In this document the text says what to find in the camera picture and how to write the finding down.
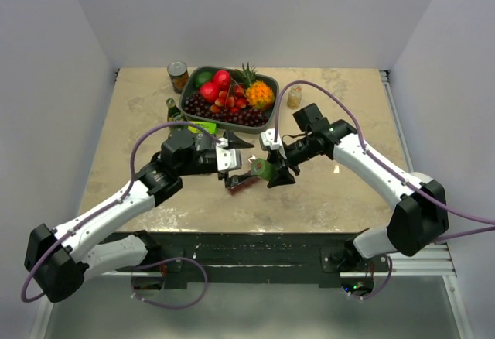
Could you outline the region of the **green pill bottle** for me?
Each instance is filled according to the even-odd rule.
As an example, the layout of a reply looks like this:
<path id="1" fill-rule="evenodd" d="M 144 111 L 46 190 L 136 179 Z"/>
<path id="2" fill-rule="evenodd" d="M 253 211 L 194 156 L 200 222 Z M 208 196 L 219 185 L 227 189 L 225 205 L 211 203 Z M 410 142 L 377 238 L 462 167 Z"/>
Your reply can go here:
<path id="1" fill-rule="evenodd" d="M 251 174 L 269 182 L 275 175 L 275 167 L 265 159 L 255 159 L 251 162 Z"/>

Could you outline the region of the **red weekly pill organizer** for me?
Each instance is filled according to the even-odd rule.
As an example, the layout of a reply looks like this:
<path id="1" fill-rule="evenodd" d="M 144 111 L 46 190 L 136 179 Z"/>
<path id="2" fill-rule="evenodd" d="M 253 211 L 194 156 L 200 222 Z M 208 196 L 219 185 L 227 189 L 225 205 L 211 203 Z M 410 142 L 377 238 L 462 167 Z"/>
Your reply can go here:
<path id="1" fill-rule="evenodd" d="M 225 182 L 225 188 L 231 196 L 240 193 L 247 188 L 252 187 L 254 184 L 258 183 L 260 178 L 255 176 L 251 169 L 242 174 L 234 174 L 230 176 Z"/>

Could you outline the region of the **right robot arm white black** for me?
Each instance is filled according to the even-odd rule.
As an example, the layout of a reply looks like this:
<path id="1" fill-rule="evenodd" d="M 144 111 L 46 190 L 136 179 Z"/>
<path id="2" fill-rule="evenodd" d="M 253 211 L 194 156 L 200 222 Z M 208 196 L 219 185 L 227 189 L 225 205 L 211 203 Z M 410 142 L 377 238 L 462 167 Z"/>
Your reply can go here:
<path id="1" fill-rule="evenodd" d="M 392 210 L 390 223 L 354 236 L 345 246 L 346 266 L 363 271 L 379 254 L 399 252 L 412 257 L 449 228 L 444 187 L 422 173 L 407 173 L 384 158 L 344 120 L 331 123 L 315 104 L 293 115 L 301 139 L 287 145 L 274 129 L 261 133 L 272 168 L 269 187 L 295 183 L 299 165 L 327 156 L 350 169 L 378 193 Z"/>

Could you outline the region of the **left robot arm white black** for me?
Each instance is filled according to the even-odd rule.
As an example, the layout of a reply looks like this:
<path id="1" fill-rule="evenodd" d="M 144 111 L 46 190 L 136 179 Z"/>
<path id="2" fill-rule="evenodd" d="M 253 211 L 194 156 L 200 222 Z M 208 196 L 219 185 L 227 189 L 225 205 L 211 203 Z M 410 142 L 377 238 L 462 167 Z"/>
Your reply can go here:
<path id="1" fill-rule="evenodd" d="M 219 173 L 242 167 L 241 150 L 252 148 L 232 131 L 220 138 L 205 132 L 210 148 L 196 147 L 189 129 L 171 132 L 160 150 L 113 196 L 65 224 L 53 229 L 40 224 L 29 234 L 24 266 L 28 277 L 21 299 L 31 302 L 27 288 L 35 281 L 52 303 L 73 295 L 95 271 L 97 257 L 91 252 L 111 233 L 134 217 L 171 198 L 183 187 L 183 176 Z"/>

